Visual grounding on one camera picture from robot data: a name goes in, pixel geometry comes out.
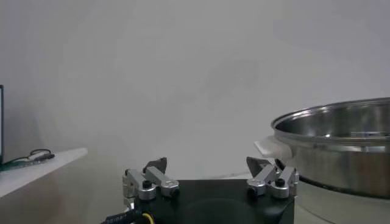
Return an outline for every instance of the metal bracket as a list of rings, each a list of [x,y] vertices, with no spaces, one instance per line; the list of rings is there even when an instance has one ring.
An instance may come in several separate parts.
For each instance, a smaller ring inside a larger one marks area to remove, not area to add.
[[[156,197],[156,185],[137,170],[126,170],[122,181],[125,199],[139,197],[141,200],[152,200]]]
[[[275,198],[288,198],[297,195],[299,174],[294,167],[285,167],[282,174],[271,183],[271,194]]]
[[[165,197],[174,198],[179,195],[179,182],[164,175],[156,167],[146,168],[145,178],[160,186],[161,194]]]
[[[247,157],[248,168],[253,176],[247,180],[248,195],[257,198],[265,194],[267,189],[275,198],[288,198],[297,195],[299,173],[293,167],[285,167],[282,171],[266,159]]]
[[[248,194],[257,197],[265,194],[266,192],[266,185],[269,181],[272,181],[275,179],[275,176],[277,174],[277,168],[273,165],[267,165],[264,167],[258,175],[256,175],[254,178],[247,180],[248,184]]]

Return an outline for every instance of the pot handle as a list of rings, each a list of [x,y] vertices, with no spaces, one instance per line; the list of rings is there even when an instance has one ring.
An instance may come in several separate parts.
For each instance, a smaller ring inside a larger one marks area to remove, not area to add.
[[[254,144],[263,158],[285,160],[293,157],[290,147],[278,141],[273,135],[254,142]]]

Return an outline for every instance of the yellow wire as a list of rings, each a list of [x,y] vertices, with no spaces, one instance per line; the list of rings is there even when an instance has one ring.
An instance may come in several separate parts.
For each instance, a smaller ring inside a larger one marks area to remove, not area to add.
[[[151,215],[149,215],[148,213],[143,213],[142,216],[147,218],[150,224],[154,224],[154,220]]]

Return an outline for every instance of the pot rim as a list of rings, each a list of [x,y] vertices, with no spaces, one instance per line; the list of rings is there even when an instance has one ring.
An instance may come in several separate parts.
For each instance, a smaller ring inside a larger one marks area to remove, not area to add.
[[[284,121],[312,116],[318,112],[324,112],[327,110],[334,110],[335,108],[343,108],[343,107],[356,107],[356,106],[368,106],[368,105],[380,105],[388,103],[390,104],[390,97],[383,98],[374,98],[374,99],[364,99],[364,100],[352,100],[338,103],[330,103],[326,105],[319,105],[315,107],[305,108],[297,111],[293,111],[291,113],[284,114],[282,116],[277,117],[271,122],[271,127],[275,131],[275,135],[288,138],[292,140],[302,141],[302,142],[315,142],[315,143],[324,143],[324,144],[342,144],[342,145],[390,145],[390,136],[368,136],[368,137],[337,137],[337,136],[308,136],[301,135],[297,133],[285,132],[281,131],[277,128],[279,124]]]

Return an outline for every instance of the screw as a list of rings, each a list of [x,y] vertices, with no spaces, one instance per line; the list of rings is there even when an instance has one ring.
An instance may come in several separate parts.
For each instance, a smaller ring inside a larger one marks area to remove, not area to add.
[[[149,180],[144,180],[142,182],[142,188],[148,189],[148,188],[151,188],[151,187],[152,187],[152,182],[150,182]]]
[[[283,179],[281,179],[281,178],[278,178],[276,181],[275,181],[275,185],[277,186],[277,187],[283,187],[284,185],[285,185],[285,181],[283,180]]]

